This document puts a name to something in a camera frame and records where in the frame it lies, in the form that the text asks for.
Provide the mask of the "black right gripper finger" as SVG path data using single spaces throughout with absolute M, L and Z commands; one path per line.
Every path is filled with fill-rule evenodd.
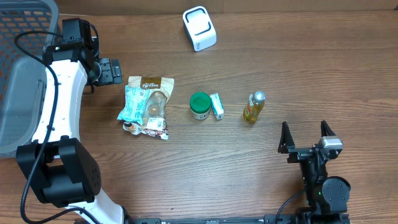
M 335 136 L 335 133 L 331 130 L 328 123 L 323 120 L 321 121 L 321 135 L 322 136 Z
M 278 147 L 278 153 L 288 154 L 293 149 L 295 149 L 295 143 L 290 133 L 289 126 L 287 122 L 284 121 L 282 123 L 282 132 Z

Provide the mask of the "teal white pack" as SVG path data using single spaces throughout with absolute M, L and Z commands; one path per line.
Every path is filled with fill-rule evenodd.
M 150 90 L 142 89 L 140 87 L 132 88 L 129 85 L 126 85 L 124 90 L 125 105 L 117 119 L 143 124 L 143 115 L 146 109 Z

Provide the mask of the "yellow oil bottle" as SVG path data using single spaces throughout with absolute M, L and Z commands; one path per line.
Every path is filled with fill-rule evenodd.
M 265 105 L 266 94 L 263 91 L 255 91 L 249 95 L 247 105 L 243 110 L 243 118 L 248 123 L 254 124 L 259 113 Z

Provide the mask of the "brown mushroom packet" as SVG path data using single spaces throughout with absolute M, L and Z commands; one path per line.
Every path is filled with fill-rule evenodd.
M 143 124 L 122 121 L 123 129 L 136 136 L 145 134 L 168 140 L 169 133 L 165 119 L 165 106 L 173 92 L 174 83 L 173 78 L 130 76 L 127 85 L 132 88 L 140 87 L 150 90 L 150 93 L 143 115 Z

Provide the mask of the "green freshening pouch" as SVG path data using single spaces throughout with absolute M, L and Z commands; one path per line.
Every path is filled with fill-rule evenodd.
M 211 105 L 213 109 L 213 113 L 217 120 L 224 118 L 224 108 L 221 102 L 221 98 L 218 93 L 213 93 L 210 95 L 211 98 Z

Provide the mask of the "green lid jar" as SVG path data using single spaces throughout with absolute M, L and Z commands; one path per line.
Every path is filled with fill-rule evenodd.
M 208 94 L 196 92 L 190 98 L 190 111 L 197 120 L 206 119 L 211 109 L 211 100 Z

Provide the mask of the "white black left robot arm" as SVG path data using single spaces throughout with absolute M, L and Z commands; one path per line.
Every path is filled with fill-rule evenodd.
M 19 146 L 16 161 L 38 201 L 60 214 L 79 214 L 85 223 L 131 223 L 126 209 L 101 187 L 98 163 L 80 141 L 81 98 L 86 86 L 120 84 L 117 60 L 100 57 L 95 26 L 80 18 L 65 19 L 60 41 L 46 47 L 46 90 L 40 121 L 30 144 Z

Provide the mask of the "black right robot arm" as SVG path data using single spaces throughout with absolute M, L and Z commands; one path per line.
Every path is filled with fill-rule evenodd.
M 321 122 L 321 138 L 311 147 L 296 148 L 288 124 L 282 123 L 278 152 L 287 154 L 288 163 L 300 164 L 304 189 L 291 196 L 279 208 L 275 222 L 285 206 L 305 194 L 307 206 L 296 209 L 287 223 L 350 223 L 346 214 L 351 186 L 339 176 L 328 176 L 326 163 L 336 159 L 343 150 L 343 142 L 325 120 Z

